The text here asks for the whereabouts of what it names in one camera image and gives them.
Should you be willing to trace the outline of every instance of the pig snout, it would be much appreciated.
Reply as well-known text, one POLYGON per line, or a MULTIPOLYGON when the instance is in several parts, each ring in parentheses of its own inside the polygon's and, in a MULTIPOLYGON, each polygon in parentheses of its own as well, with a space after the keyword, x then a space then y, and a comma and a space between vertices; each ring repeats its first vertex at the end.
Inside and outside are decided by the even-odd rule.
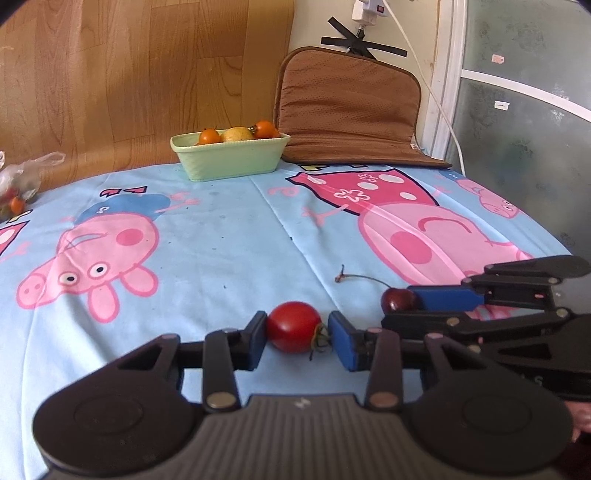
POLYGON ((20 307, 30 309, 35 307, 45 292, 47 279, 39 274, 33 273, 25 278, 18 286, 17 302, 20 307))

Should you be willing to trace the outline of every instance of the light blue sheet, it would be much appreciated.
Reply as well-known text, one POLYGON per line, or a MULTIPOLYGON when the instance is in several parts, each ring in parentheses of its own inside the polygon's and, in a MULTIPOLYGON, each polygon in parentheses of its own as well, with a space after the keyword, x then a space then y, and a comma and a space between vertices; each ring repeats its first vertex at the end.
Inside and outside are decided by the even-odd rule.
MULTIPOLYGON (((281 164, 271 174, 191 183, 177 164, 44 193, 30 213, 0 225, 0 478, 44 472, 31 435, 44 399, 162 333, 203 339, 289 300, 310 303, 324 320, 338 309, 359 328, 376 326, 383 287, 336 284, 341 264, 403 287, 460 278, 499 258, 565 253, 526 214, 436 170, 281 164)), ((334 355, 310 362, 267 347, 257 371, 238 373, 238 386, 243 401, 363 395, 366 379, 334 355)), ((405 382, 411 400, 416 373, 405 382)), ((183 393, 199 400, 199 392, 200 374, 189 372, 183 393)))

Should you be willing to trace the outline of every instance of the pink polka dot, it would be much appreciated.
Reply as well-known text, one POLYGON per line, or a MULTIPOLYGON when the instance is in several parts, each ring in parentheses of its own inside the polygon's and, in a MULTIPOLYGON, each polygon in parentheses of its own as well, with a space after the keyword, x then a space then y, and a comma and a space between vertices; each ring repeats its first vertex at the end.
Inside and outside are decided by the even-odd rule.
POLYGON ((397 232, 390 237, 390 244, 404 258, 415 265, 429 263, 433 257, 431 248, 420 238, 408 232, 397 232))
POLYGON ((133 245, 140 243, 143 237, 144 234, 141 230, 138 230, 137 228, 128 228, 119 232, 115 241, 124 247, 132 247, 133 245))

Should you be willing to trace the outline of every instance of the plastic bag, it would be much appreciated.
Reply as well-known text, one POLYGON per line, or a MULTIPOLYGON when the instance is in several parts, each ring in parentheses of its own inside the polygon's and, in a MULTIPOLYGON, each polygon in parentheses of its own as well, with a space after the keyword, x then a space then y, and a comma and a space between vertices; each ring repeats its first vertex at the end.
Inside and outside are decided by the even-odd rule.
POLYGON ((41 187, 40 169, 63 163, 66 154, 52 152, 18 165, 4 166, 5 155, 0 151, 0 222, 20 215, 25 202, 30 203, 41 187))
MULTIPOLYGON (((0 168, 4 165, 4 152, 0 151, 0 168)), ((29 201, 41 186, 39 170, 45 167, 54 167, 63 163, 66 154, 52 152, 35 160, 27 160, 18 165, 7 165, 0 170, 0 202, 7 194, 18 196, 22 200, 29 201)))

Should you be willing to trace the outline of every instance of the peppa pig print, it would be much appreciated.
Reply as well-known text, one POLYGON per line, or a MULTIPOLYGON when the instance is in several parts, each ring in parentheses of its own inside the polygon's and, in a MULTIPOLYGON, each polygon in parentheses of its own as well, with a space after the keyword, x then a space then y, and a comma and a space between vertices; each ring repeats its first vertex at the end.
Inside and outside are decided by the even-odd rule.
MULTIPOLYGON (((481 273, 486 264, 531 258, 510 242, 491 241, 474 222, 441 207, 416 181, 394 168, 302 172, 288 180, 335 207, 321 214, 304 211, 318 225, 339 210, 358 215, 359 231, 369 247, 412 285, 457 284, 481 273)), ((489 211, 506 218, 518 212, 510 204, 510 209, 504 208, 500 197, 468 179, 462 187, 480 194, 481 204, 489 211)))
POLYGON ((158 277, 144 265, 158 247, 154 221, 166 211, 197 201, 184 200, 183 194, 118 193, 101 195, 107 199, 82 212, 74 227, 61 235, 55 257, 18 286, 20 307, 34 309, 62 294, 86 294, 90 315, 108 323, 119 313, 113 282, 119 281, 138 297, 152 296, 158 290, 158 277), (171 199, 183 201, 171 206, 171 199))

